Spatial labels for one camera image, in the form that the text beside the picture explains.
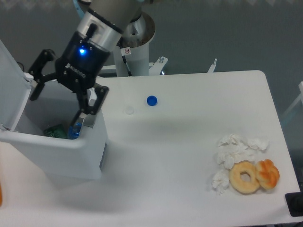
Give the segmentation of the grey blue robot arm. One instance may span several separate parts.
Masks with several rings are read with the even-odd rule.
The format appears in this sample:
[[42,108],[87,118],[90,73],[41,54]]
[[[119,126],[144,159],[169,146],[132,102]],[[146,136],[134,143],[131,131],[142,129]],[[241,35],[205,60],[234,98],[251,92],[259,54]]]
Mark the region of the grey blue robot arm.
[[52,50],[42,50],[30,67],[36,82],[30,100],[37,100],[45,83],[55,79],[77,95],[79,110],[71,125],[81,114],[96,115],[109,91],[96,83],[96,77],[143,3],[93,0],[62,56],[57,58]]

